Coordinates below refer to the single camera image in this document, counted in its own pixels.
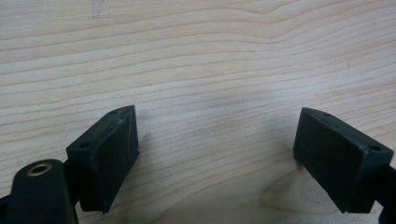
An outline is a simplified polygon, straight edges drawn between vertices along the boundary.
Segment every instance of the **wooden table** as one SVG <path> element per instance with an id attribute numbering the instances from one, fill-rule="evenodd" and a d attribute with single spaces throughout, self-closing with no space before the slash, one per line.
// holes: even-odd
<path id="1" fill-rule="evenodd" d="M 376 223 L 343 215 L 292 157 L 303 106 L 396 148 L 396 3 L 0 2 L 0 195 L 107 111 L 142 153 L 80 223 Z"/>

